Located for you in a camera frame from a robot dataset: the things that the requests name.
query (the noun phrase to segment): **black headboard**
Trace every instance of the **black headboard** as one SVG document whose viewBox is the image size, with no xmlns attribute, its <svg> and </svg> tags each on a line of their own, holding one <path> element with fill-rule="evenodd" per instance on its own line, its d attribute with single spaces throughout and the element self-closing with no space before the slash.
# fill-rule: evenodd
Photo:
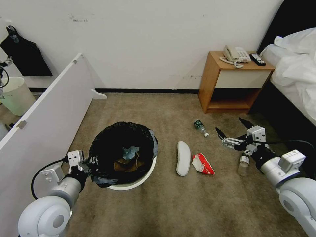
<svg viewBox="0 0 316 237">
<path fill-rule="evenodd" d="M 315 0 L 284 0 L 274 16 L 257 53 L 269 44 L 274 43 L 276 36 L 287 36 L 292 33 L 316 27 Z"/>
</svg>

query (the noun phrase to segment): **green bottle label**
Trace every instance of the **green bottle label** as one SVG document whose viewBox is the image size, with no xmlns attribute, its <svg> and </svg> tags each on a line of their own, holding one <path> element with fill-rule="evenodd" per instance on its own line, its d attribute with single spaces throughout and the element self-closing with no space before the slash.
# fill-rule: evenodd
<svg viewBox="0 0 316 237">
<path fill-rule="evenodd" d="M 203 123 L 200 120 L 195 120 L 195 122 L 193 123 L 194 127 L 196 129 L 198 129 L 199 126 L 203 126 Z"/>
</svg>

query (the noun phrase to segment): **metal hinge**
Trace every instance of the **metal hinge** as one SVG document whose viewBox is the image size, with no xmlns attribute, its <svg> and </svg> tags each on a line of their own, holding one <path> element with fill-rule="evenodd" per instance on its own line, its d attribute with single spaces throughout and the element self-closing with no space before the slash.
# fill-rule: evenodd
<svg viewBox="0 0 316 237">
<path fill-rule="evenodd" d="M 19 124 L 16 127 L 20 128 L 20 129 L 23 129 L 26 124 L 27 124 L 27 122 L 22 120 L 22 121 L 19 122 Z"/>
</svg>

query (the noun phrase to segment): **telephone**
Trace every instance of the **telephone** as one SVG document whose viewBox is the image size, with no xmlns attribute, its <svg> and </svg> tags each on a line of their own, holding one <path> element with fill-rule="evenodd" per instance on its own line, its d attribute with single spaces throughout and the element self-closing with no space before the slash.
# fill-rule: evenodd
<svg viewBox="0 0 316 237">
<path fill-rule="evenodd" d="M 247 63 L 251 61 L 248 53 L 240 47 L 235 48 L 226 45 L 223 49 L 223 53 L 225 57 L 220 57 L 220 60 L 233 64 L 235 68 L 243 67 L 243 65 L 238 63 Z"/>
</svg>

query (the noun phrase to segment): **red and white wrapper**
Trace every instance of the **red and white wrapper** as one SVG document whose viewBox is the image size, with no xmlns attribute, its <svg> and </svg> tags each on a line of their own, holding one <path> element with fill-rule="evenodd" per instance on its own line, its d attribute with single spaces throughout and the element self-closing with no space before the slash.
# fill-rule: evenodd
<svg viewBox="0 0 316 237">
<path fill-rule="evenodd" d="M 192 164 L 197 172 L 204 174 L 215 174 L 211 164 L 207 161 L 202 153 L 193 155 Z"/>
</svg>

